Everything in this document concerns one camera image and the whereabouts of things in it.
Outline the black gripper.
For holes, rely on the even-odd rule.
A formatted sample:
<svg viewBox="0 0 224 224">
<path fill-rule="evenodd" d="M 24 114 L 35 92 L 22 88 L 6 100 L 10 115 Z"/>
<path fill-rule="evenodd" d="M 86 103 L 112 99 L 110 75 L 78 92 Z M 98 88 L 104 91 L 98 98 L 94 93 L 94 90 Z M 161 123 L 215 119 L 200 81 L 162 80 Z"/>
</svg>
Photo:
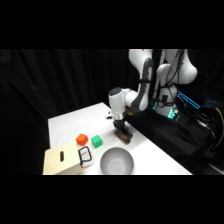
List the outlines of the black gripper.
<svg viewBox="0 0 224 224">
<path fill-rule="evenodd" d="M 125 112 L 120 114 L 113 114 L 112 115 L 113 124 L 117 130 L 121 130 L 120 128 L 122 127 L 124 133 L 129 133 L 130 132 L 129 128 L 125 125 L 125 117 L 126 117 Z"/>
</svg>

